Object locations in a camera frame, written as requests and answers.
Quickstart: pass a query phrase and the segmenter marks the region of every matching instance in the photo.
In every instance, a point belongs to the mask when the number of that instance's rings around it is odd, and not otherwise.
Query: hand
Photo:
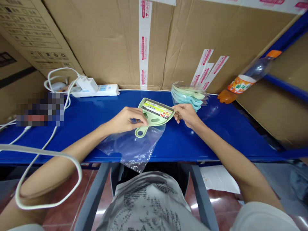
[[[137,123],[132,123],[131,119],[136,119]],[[141,108],[124,107],[115,117],[104,125],[107,126],[110,133],[122,133],[147,126],[148,121]]]
[[[187,127],[195,130],[199,126],[205,126],[191,104],[178,104],[172,107],[175,110],[174,118],[177,123],[184,120]]]

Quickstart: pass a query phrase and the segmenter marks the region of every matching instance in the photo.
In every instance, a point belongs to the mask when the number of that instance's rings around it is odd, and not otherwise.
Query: white paper
[[[150,45],[152,2],[139,0],[139,75],[140,89],[148,89],[148,57]]]
[[[235,179],[223,165],[200,167],[200,172],[206,189],[241,193]]]

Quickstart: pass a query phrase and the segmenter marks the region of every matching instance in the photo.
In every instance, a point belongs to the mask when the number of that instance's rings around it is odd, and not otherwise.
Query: person
[[[299,230],[285,213],[281,203],[261,172],[242,153],[209,129],[192,105],[173,106],[177,123],[183,120],[213,150],[236,180],[245,205],[232,231]],[[139,122],[132,123],[132,118]],[[78,161],[83,159],[109,134],[121,133],[147,125],[140,108],[125,107],[113,119],[63,150]],[[53,157],[22,185],[22,202],[26,205],[50,202],[55,189],[75,171],[74,164]],[[47,209],[21,210],[13,198],[0,215],[0,230],[43,230]],[[106,209],[97,230],[208,230],[191,213],[180,183],[162,171],[147,171],[117,185],[112,203]]]

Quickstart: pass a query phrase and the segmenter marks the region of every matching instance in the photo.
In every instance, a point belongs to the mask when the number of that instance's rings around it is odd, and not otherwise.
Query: cardboard wall
[[[41,0],[0,0],[0,33],[45,77],[56,68],[70,67],[82,72],[69,45]],[[63,70],[70,81],[75,72]]]
[[[44,0],[87,76],[140,89],[137,0]],[[173,6],[153,2],[148,89],[162,87]]]
[[[230,56],[207,89],[221,92],[290,23],[295,14],[200,0],[178,0],[171,23],[163,89],[190,84],[204,49],[209,63]]]
[[[0,80],[31,67],[22,55],[0,36],[0,53],[7,52],[16,62],[0,67]],[[0,123],[10,121],[18,110],[18,105],[27,103],[28,99],[37,98],[38,94],[45,90],[44,76],[35,71],[5,87],[0,88]]]
[[[274,61],[270,73],[308,91],[307,51],[308,33]],[[238,102],[285,147],[307,147],[307,103],[266,80],[253,85]]]

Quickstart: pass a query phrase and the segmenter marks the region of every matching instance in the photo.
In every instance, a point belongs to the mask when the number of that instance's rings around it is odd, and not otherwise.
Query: dustpan handle
[[[142,138],[145,136],[145,134],[147,133],[147,130],[148,130],[149,126],[143,126],[143,127],[140,127],[140,128],[137,128],[135,130],[135,136],[137,138]]]

